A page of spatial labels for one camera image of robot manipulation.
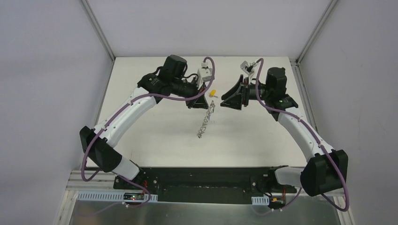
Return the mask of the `yellow key tag with key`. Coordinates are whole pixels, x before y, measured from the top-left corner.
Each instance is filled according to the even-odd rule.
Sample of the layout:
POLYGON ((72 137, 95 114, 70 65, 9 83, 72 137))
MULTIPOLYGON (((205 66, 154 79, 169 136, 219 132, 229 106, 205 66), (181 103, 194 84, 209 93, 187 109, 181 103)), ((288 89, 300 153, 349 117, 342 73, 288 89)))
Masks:
POLYGON ((209 93, 209 97, 210 97, 210 98, 218 98, 215 94, 216 94, 216 90, 212 90, 212 91, 210 91, 210 93, 209 93))

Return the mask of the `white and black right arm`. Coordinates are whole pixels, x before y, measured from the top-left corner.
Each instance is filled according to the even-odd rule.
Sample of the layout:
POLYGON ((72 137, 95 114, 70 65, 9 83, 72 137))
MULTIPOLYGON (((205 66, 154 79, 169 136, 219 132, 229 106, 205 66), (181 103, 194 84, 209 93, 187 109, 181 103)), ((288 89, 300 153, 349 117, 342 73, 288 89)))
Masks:
POLYGON ((249 101, 259 100, 292 136, 306 159, 306 166, 278 166, 270 169, 267 188, 278 192, 285 185, 303 188, 310 196, 346 188, 348 156, 335 150, 305 121, 297 102, 286 93, 285 68, 271 67, 266 82, 257 81, 253 66, 243 66, 248 75, 240 76, 232 89, 222 95, 221 107, 241 110, 249 101))

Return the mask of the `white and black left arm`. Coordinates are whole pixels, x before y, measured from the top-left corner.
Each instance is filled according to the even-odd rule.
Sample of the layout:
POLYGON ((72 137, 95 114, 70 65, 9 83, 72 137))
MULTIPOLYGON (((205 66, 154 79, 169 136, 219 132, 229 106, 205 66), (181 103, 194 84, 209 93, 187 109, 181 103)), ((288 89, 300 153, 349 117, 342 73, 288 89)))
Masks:
POLYGON ((80 170, 83 181, 94 178, 93 175, 87 178, 84 174, 87 160, 90 159, 98 167, 98 171, 112 172, 124 177, 126 185, 131 189, 139 189, 142 186, 143 177, 139 174, 141 168, 114 148, 125 132, 163 99, 184 101, 188 108, 209 107, 206 102, 196 104, 205 100, 204 94, 215 79, 214 60, 205 57, 195 74, 196 78, 191 82, 188 82, 185 76, 187 69, 187 60, 173 54, 168 56, 155 72, 148 73, 140 79, 137 87, 112 115, 93 128, 84 126, 80 130, 84 152, 80 170))

